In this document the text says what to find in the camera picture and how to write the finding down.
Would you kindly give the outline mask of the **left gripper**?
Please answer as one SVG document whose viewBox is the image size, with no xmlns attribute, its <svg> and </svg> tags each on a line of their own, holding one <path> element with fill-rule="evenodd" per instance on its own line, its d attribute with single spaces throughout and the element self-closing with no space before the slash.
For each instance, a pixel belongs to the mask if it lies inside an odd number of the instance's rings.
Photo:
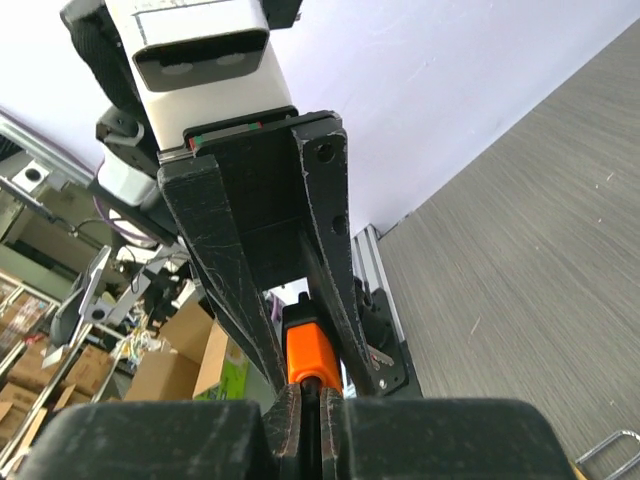
<svg viewBox="0 0 640 480">
<path fill-rule="evenodd" d="M 358 313 L 341 118 L 283 107 L 192 127 L 184 140 L 187 159 L 162 165 L 158 183 L 227 333 L 274 391 L 285 387 L 261 290 L 305 276 L 304 226 L 311 298 L 357 394 L 377 395 Z"/>
</svg>

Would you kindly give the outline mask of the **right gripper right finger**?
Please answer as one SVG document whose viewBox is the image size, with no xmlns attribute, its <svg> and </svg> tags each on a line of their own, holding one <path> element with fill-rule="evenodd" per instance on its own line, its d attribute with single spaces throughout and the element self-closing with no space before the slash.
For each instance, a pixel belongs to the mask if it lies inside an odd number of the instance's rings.
<svg viewBox="0 0 640 480">
<path fill-rule="evenodd" d="M 532 405 L 494 398 L 320 398 L 327 479 L 572 479 Z"/>
</svg>

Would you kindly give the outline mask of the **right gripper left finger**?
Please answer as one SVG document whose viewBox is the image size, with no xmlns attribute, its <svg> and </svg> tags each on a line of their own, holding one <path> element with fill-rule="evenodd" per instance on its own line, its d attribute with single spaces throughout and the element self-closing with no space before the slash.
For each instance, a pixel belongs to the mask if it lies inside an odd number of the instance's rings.
<svg viewBox="0 0 640 480">
<path fill-rule="evenodd" d="M 299 448 L 278 451 L 257 403 L 134 401 L 61 410 L 19 479 L 301 479 Z"/>
</svg>

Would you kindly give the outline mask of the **black padlock keys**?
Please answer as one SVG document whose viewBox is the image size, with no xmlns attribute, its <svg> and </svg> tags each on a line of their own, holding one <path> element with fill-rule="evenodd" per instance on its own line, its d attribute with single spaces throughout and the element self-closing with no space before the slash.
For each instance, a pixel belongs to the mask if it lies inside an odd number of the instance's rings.
<svg viewBox="0 0 640 480">
<path fill-rule="evenodd" d="M 371 345 L 368 345 L 367 348 L 375 371 L 379 371 L 382 366 L 393 367 L 395 365 L 395 361 L 391 356 L 377 350 Z"/>
</svg>

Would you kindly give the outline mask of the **orange black padlock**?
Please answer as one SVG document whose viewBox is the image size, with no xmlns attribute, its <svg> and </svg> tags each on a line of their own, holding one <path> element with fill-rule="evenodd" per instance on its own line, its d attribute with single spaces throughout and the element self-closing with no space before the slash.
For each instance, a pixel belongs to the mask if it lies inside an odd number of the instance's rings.
<svg viewBox="0 0 640 480">
<path fill-rule="evenodd" d="M 282 313 L 282 342 L 287 379 L 301 393 L 301 474 L 304 479 L 322 479 L 322 394 L 340 394 L 339 358 L 324 329 L 323 315 L 306 292 Z"/>
</svg>

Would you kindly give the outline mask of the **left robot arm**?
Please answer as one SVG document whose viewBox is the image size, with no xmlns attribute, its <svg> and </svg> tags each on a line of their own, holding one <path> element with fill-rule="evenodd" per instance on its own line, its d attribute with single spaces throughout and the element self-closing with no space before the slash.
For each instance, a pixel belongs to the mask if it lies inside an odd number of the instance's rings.
<svg viewBox="0 0 640 480">
<path fill-rule="evenodd" d="M 347 135 L 294 107 L 270 42 L 297 1 L 72 1 L 60 13 L 111 101 L 96 127 L 162 197 L 225 332 L 271 386 L 289 361 L 265 293 L 304 278 L 361 394 L 376 389 L 359 318 Z"/>
</svg>

